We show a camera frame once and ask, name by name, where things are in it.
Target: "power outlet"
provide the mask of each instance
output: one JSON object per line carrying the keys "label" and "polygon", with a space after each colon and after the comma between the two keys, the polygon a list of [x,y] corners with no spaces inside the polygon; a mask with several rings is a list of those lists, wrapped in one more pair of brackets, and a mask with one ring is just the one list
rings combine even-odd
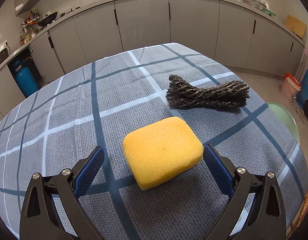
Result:
{"label": "power outlet", "polygon": [[2,51],[6,46],[7,40],[0,44],[0,51]]}

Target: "light green stool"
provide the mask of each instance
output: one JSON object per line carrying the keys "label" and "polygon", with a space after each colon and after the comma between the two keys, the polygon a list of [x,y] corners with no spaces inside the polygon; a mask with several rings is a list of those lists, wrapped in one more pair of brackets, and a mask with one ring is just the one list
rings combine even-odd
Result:
{"label": "light green stool", "polygon": [[270,109],[273,110],[277,119],[281,120],[286,125],[289,132],[292,134],[292,136],[295,138],[295,140],[299,144],[298,128],[290,112],[284,106],[282,106],[281,104],[277,102],[271,101],[271,102],[268,102],[267,104],[270,107]]}

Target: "rope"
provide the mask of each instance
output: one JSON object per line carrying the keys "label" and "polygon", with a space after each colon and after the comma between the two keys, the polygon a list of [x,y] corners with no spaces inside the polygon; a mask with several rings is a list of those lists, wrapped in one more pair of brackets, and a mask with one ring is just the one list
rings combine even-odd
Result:
{"label": "rope", "polygon": [[233,80],[215,87],[197,88],[177,75],[170,75],[169,80],[166,99],[173,108],[243,107],[249,98],[249,86],[243,81]]}

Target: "table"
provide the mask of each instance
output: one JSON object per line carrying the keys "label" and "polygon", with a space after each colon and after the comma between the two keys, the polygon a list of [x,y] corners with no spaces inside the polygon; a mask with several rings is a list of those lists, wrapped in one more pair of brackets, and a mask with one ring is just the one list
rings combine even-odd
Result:
{"label": "table", "polygon": [[[273,111],[250,89],[247,106],[234,110],[170,109],[170,74],[194,86],[240,80],[226,67],[176,43],[145,47],[77,69],[24,100],[0,122],[0,216],[19,237],[20,212],[33,173],[58,174],[86,158],[96,145],[105,162],[86,196],[79,199],[106,239],[200,239],[228,197],[204,161],[169,182],[141,191],[126,163],[126,134],[163,118],[179,116],[200,141],[211,143],[235,166],[278,178],[288,227],[308,189],[299,145]],[[233,230],[240,230],[250,195]],[[60,199],[65,229],[75,234]]]}

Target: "blue gripper pad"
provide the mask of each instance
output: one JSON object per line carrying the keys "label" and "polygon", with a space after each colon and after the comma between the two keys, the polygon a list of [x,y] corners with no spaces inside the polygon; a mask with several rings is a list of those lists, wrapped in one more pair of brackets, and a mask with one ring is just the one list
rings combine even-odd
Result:
{"label": "blue gripper pad", "polygon": [[222,194],[231,198],[234,194],[233,177],[209,145],[204,146],[203,159]]}
{"label": "blue gripper pad", "polygon": [[73,194],[76,199],[85,196],[103,162],[104,151],[99,147],[75,179]]}

